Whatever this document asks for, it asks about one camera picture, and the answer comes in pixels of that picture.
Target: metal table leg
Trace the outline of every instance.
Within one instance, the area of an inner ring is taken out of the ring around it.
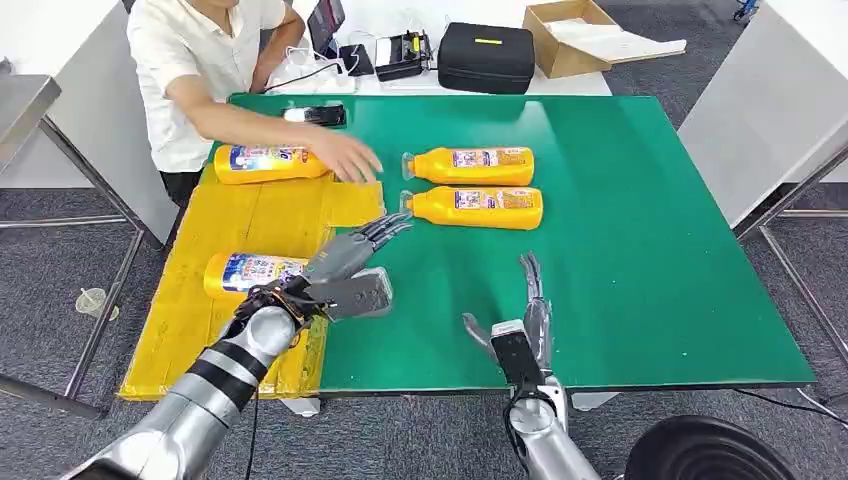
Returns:
[[[845,340],[836,330],[833,322],[830,321],[830,318],[827,316],[827,313],[825,313],[818,300],[816,300],[813,292],[811,292],[810,288],[807,287],[807,284],[804,282],[804,279],[801,278],[798,270],[796,270],[795,266],[792,265],[792,262],[789,261],[789,257],[786,255],[786,252],[783,251],[783,248],[781,248],[777,239],[774,238],[774,235],[772,235],[771,230],[769,230],[768,227],[763,226],[760,227],[760,233],[763,234],[763,238],[765,238],[766,243],[768,243],[768,246],[777,256],[777,259],[780,260],[780,265],[783,267],[783,270],[786,271],[786,274],[789,275],[789,278],[792,279],[792,282],[810,306],[810,309],[813,311],[813,315],[815,315],[816,320],[818,321],[819,327],[824,330],[824,333],[827,334],[830,341],[836,347],[836,350],[839,353],[839,358],[845,366],[848,367],[848,343],[845,343]]]
[[[41,123],[39,123],[39,128],[41,131],[50,138],[53,143],[62,150],[62,153],[65,154],[66,157],[79,169],[79,171],[85,175],[85,178],[94,185],[107,200],[112,204],[115,209],[120,212],[120,214],[127,219],[129,223],[132,224],[136,228],[136,230],[141,230],[147,234],[148,241],[153,242],[155,248],[161,248],[162,242],[156,238],[156,235],[153,235],[153,232],[147,228],[147,225],[144,224],[141,220],[139,220],[138,216],[136,216],[135,212],[132,211],[129,205],[124,202],[124,200],[118,196],[118,193],[106,182],[106,179],[100,175],[100,172],[94,169],[91,163],[85,158],[85,156],[80,152],[77,147],[74,146],[73,143],[62,133],[62,130],[50,120],[49,117],[45,116],[41,119]]]
[[[141,239],[143,236],[144,232],[137,230],[135,237],[130,244],[130,248],[127,249],[127,253],[124,254],[124,260],[121,262],[121,267],[118,269],[117,275],[115,275],[115,280],[112,282],[112,287],[109,288],[108,295],[106,295],[106,302],[103,305],[103,311],[100,312],[100,316],[97,317],[97,322],[94,323],[94,328],[91,329],[91,335],[85,343],[82,355],[80,355],[80,359],[77,362],[74,373],[71,375],[71,380],[68,382],[68,387],[65,389],[65,396],[68,398],[75,399],[77,398],[77,394],[79,394],[82,381],[85,378],[85,374],[88,373],[88,367],[91,366],[91,361],[94,359],[94,353],[97,351],[97,347],[100,345],[100,340],[103,338],[103,332],[106,331],[106,325],[109,320],[109,316],[112,314],[112,308],[114,308],[115,303],[118,301],[118,294],[121,292],[121,288],[127,280],[127,274],[129,274],[133,259],[135,258],[136,253],[138,253],[138,247],[141,246]]]
[[[127,219],[123,215],[97,215],[91,217],[73,218],[41,218],[37,220],[2,221],[0,222],[0,229],[69,227],[73,225],[102,225],[104,223],[124,223],[126,221]]]
[[[769,221],[771,221],[774,217],[781,214],[783,211],[788,209],[795,200],[798,199],[801,195],[803,195],[807,190],[810,189],[813,185],[819,183],[821,179],[827,176],[828,173],[832,172],[836,169],[845,159],[848,158],[848,145],[842,148],[836,155],[834,155],[830,160],[822,164],[819,168],[813,170],[806,178],[801,180],[798,185],[795,185],[795,188],[789,191],[783,198],[781,198],[777,203],[775,203],[771,208],[766,210],[765,213],[760,215],[754,223],[752,223],[748,228],[742,231],[737,236],[739,241],[745,240],[745,238],[750,235],[752,232],[757,231],[757,229]]]
[[[58,393],[53,393],[50,390],[27,382],[22,382],[2,373],[0,373],[0,392],[8,393],[13,397],[34,400],[42,405],[58,408],[59,410],[64,410],[84,418],[98,418],[103,414],[103,411],[99,408],[67,398]]]
[[[120,215],[99,215],[76,218],[52,218],[52,219],[36,219],[36,220],[16,220],[0,222],[0,230],[9,228],[43,228],[43,227],[60,227],[74,225],[98,225],[128,222],[135,227],[135,233],[130,242],[130,246],[124,254],[121,261],[121,266],[112,281],[112,286],[109,288],[109,293],[106,296],[103,311],[97,318],[94,326],[91,329],[91,334],[83,347],[82,354],[77,361],[76,368],[68,382],[65,393],[60,395],[44,388],[41,388],[30,383],[14,379],[12,377],[0,374],[0,391],[10,395],[26,398],[44,404],[51,408],[58,408],[69,413],[79,415],[86,418],[97,418],[102,415],[103,411],[94,406],[77,400],[85,375],[91,366],[94,355],[97,352],[97,347],[103,338],[108,324],[108,318],[112,313],[112,309],[118,301],[121,289],[126,282],[127,275],[132,267],[138,249],[141,246],[142,239],[147,236],[154,248],[161,249],[163,247],[159,239],[150,232],[147,226],[141,222],[130,207],[121,199],[114,189],[106,182],[106,179],[100,175],[85,156],[71,143],[71,141],[62,133],[58,126],[48,117],[43,117],[39,123],[41,130],[56,144],[57,147],[68,157],[68,159],[79,169],[79,171],[91,182],[91,184],[118,210]]]
[[[807,302],[807,305],[816,317],[819,327],[825,332],[828,339],[833,344],[839,358],[846,367],[848,367],[848,343],[845,342],[839,334],[839,331],[836,330],[833,322],[822,309],[821,304],[819,304],[818,300],[816,300],[815,295],[813,295],[813,292],[810,291],[809,287],[807,287],[804,279],[801,278],[801,275],[795,269],[794,265],[792,265],[792,262],[786,255],[786,252],[783,251],[783,248],[781,248],[777,239],[774,235],[772,235],[771,230],[768,228],[768,223],[778,216],[786,218],[848,218],[848,210],[789,209],[795,200],[807,192],[807,190],[811,187],[819,183],[825,176],[827,176],[827,174],[839,167],[846,159],[848,159],[848,145],[842,147],[842,149],[833,155],[833,157],[831,157],[827,162],[813,170],[806,178],[798,183],[798,185],[790,190],[789,193],[783,196],[783,198],[781,198],[771,208],[766,210],[765,213],[737,235],[737,240],[741,242],[755,231],[759,231],[763,235],[763,238],[765,238],[769,248],[780,261],[783,270],[787,275],[789,275],[789,278],[792,279],[792,282],[801,292],[801,295],[804,297],[804,300]],[[823,403],[832,403],[834,401],[842,401],[846,399],[848,399],[848,393],[836,395]]]
[[[848,218],[848,210],[784,210],[781,218]]]

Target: black cable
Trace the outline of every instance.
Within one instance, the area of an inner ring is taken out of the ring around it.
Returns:
[[[521,395],[524,393],[524,386],[522,385],[520,388],[515,389],[515,393],[512,395],[512,398],[509,399],[509,403],[503,411],[503,420],[504,427],[506,427],[506,435],[509,437],[509,444],[512,445],[512,451],[515,452],[515,456],[518,457],[518,461],[521,462],[521,468],[524,469],[524,473],[530,474],[530,469],[527,468],[527,461],[524,459],[524,455],[521,453],[521,447],[518,445],[518,438],[515,432],[512,429],[512,424],[509,421],[509,412],[512,411],[512,407],[515,406],[515,403],[518,402],[518,399],[521,398]]]
[[[253,449],[256,447],[256,424],[259,422],[259,385],[256,385],[256,396],[253,398],[253,433],[250,434],[250,455],[247,457],[247,471],[244,480],[250,480],[250,470],[253,468]]]
[[[263,89],[263,90],[262,90],[261,92],[259,92],[259,93],[267,93],[267,92],[269,92],[269,91],[271,91],[271,90],[273,90],[273,89],[275,89],[275,88],[284,87],[284,86],[286,86],[286,85],[288,85],[288,84],[290,84],[290,83],[294,83],[294,82],[297,82],[297,81],[300,81],[300,80],[306,80],[307,78],[309,78],[309,77],[311,77],[311,76],[313,76],[313,75],[316,75],[316,74],[318,74],[318,73],[320,73],[320,72],[323,72],[324,70],[326,70],[326,69],[328,69],[328,68],[330,68],[330,67],[337,67],[337,66],[338,66],[338,64],[337,64],[337,63],[331,63],[331,64],[329,64],[329,65],[324,65],[323,67],[319,68],[318,70],[315,70],[315,71],[314,71],[314,72],[312,72],[312,73],[308,73],[308,74],[306,74],[306,75],[304,75],[304,76],[302,76],[302,77],[293,78],[293,79],[291,79],[291,80],[286,80],[286,81],[285,81],[285,82],[283,82],[283,83],[278,83],[278,84],[276,84],[276,85],[271,85],[270,87]]]
[[[759,398],[760,400],[765,400],[766,402],[773,403],[773,404],[779,405],[781,407],[791,408],[793,410],[803,410],[805,412],[817,413],[819,415],[823,415],[825,417],[836,420],[837,422],[839,422],[839,423],[841,423],[845,426],[848,426],[848,421],[845,421],[845,420],[843,420],[843,419],[841,419],[841,418],[839,418],[836,415],[833,415],[831,413],[825,412],[824,410],[819,410],[818,408],[805,407],[803,405],[792,405],[791,403],[784,403],[784,402],[781,402],[779,400],[774,400],[772,398],[768,398],[766,396],[760,395],[758,393],[748,392],[748,391],[745,391],[745,390],[740,390],[738,388],[734,388],[733,391],[736,392],[736,393],[741,393],[742,395],[748,395],[749,397]]]

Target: robotic hand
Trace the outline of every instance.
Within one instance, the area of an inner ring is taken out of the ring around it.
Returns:
[[[565,389],[551,370],[551,305],[544,299],[539,262],[532,252],[520,261],[527,280],[524,319],[497,323],[488,334],[474,315],[465,313],[465,329],[512,385],[504,424],[530,478],[600,480],[568,436]]]
[[[63,478],[199,478],[271,363],[315,317],[334,320],[388,308],[385,270],[362,268],[412,226],[408,218],[389,215],[336,236],[301,276],[251,288],[218,341],[201,352],[150,413]]]

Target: smartphone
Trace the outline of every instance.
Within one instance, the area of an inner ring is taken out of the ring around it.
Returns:
[[[290,122],[308,122],[322,127],[343,127],[347,124],[344,105],[284,108],[280,116]]]

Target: white shirt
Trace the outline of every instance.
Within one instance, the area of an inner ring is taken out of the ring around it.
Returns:
[[[187,0],[137,0],[127,37],[138,64],[153,163],[162,172],[197,172],[212,141],[202,138],[165,88],[177,77],[200,75],[219,102],[250,89],[259,57],[259,30],[276,28],[283,0],[241,0],[230,9],[233,36]]]

